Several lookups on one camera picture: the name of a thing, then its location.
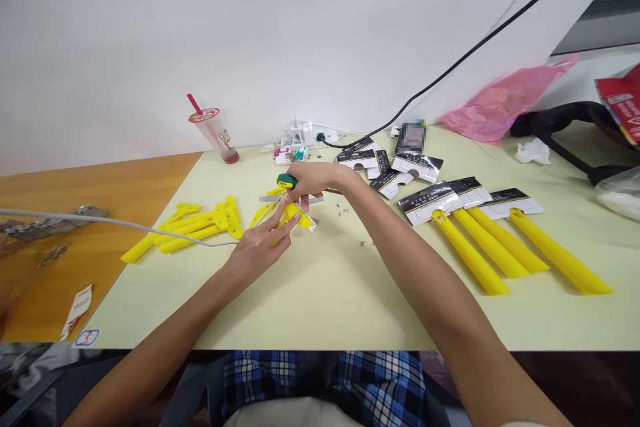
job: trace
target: red straw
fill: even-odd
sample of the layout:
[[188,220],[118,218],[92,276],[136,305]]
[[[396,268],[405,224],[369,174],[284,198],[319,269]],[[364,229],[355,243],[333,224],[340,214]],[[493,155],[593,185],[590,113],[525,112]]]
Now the red straw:
[[198,113],[198,115],[202,115],[202,110],[200,110],[200,107],[198,107],[198,104],[195,102],[195,99],[193,98],[193,95],[188,93],[187,94],[187,98],[189,99],[189,101],[193,105],[193,108],[195,108],[195,111]]

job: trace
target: desk surface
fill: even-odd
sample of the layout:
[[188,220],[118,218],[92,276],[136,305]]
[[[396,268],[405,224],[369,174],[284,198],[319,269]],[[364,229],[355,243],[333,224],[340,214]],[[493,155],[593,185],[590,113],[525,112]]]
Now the desk surface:
[[[375,138],[393,151],[386,133]],[[492,298],[483,295],[435,226],[416,230],[466,283],[510,350],[640,349],[635,319],[640,312],[640,226],[597,205],[583,175],[556,155],[549,167],[519,165],[510,152],[514,140],[507,143],[505,151],[433,127],[425,153],[445,160],[440,179],[475,175],[491,191],[518,187],[536,197],[547,209],[535,216],[536,224],[613,287],[613,295],[582,296],[553,270],[506,280],[512,294]],[[233,194],[247,227],[260,206],[258,196],[273,188],[283,171],[256,148],[244,149],[235,165],[204,153],[160,221],[176,203],[213,207]],[[426,185],[415,180],[394,200]],[[397,211],[395,202],[390,204]],[[319,227],[314,232],[295,229],[289,251],[218,315],[196,348],[433,349],[358,217],[344,211],[349,208],[344,197],[330,193],[312,205]],[[500,222],[512,230],[507,220]],[[227,236],[216,238],[222,242]],[[191,246],[169,255],[153,250],[139,264],[127,266],[86,326],[99,330],[91,347],[136,346],[220,268],[232,249]]]
[[[189,153],[0,177],[0,205],[65,213],[93,204],[111,217],[151,225],[199,157]],[[30,244],[10,240],[0,254],[0,298],[11,302],[2,342],[57,342],[75,294],[93,284],[89,312],[69,336],[75,339],[122,272],[120,256],[144,235],[90,224]],[[68,250],[54,264],[38,268],[57,246]]]

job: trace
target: white tissue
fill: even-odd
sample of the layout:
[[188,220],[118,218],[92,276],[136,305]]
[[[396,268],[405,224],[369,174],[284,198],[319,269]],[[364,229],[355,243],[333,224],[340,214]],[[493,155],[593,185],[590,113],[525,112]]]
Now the white tissue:
[[549,147],[539,138],[531,140],[524,145],[518,143],[518,152],[515,157],[522,163],[529,163],[531,160],[543,165],[551,163],[549,161]]

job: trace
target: pink plastic bag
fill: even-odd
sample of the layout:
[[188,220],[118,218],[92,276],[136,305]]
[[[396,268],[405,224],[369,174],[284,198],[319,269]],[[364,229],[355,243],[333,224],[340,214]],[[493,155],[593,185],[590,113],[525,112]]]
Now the pink plastic bag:
[[482,89],[464,107],[442,116],[451,130],[473,140],[499,145],[518,115],[579,60],[570,55],[554,65],[520,69]]

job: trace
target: hand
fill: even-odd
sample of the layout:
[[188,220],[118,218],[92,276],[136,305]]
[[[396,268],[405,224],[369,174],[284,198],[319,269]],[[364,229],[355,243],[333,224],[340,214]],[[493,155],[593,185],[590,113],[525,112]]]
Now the hand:
[[231,252],[225,267],[234,272],[243,290],[275,264],[291,245],[289,232],[300,219],[300,214],[296,213],[286,224],[278,227],[284,211],[285,202],[282,199],[275,213],[257,227],[246,230]]
[[324,189],[339,189],[349,177],[359,177],[344,165],[328,162],[294,162],[287,173],[298,179],[298,184],[289,192],[287,201],[301,199],[302,210],[305,212],[309,211],[309,195],[322,197]]

